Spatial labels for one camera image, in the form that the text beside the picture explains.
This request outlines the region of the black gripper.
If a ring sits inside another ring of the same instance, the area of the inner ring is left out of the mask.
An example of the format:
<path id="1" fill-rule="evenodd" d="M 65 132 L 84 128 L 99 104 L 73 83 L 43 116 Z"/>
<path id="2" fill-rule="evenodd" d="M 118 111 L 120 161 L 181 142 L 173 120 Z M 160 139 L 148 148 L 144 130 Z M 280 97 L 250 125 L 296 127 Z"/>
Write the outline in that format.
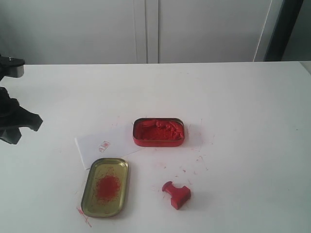
<path id="1" fill-rule="evenodd" d="M 14 116 L 14 127 L 5 129 L 10 126 Z M 8 144 L 16 145 L 20 138 L 19 128 L 27 127 L 37 132 L 43 123 L 38 114 L 27 111 L 19 105 L 15 98 L 11 98 L 6 88 L 0 88 L 0 140 Z"/>

